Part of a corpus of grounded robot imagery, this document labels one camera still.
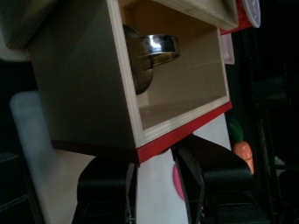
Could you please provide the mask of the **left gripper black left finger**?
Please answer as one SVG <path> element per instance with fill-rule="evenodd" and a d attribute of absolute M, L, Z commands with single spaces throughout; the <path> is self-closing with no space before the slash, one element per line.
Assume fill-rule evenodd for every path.
<path fill-rule="evenodd" d="M 95 157 L 79 175 L 71 224 L 136 224 L 136 165 Z"/>

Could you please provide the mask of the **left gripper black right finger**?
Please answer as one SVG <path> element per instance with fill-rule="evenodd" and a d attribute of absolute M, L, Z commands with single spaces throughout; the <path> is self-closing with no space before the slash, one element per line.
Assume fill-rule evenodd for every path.
<path fill-rule="evenodd" d="M 187 136 L 172 147 L 188 224 L 271 224 L 252 193 L 244 160 L 219 144 Z"/>

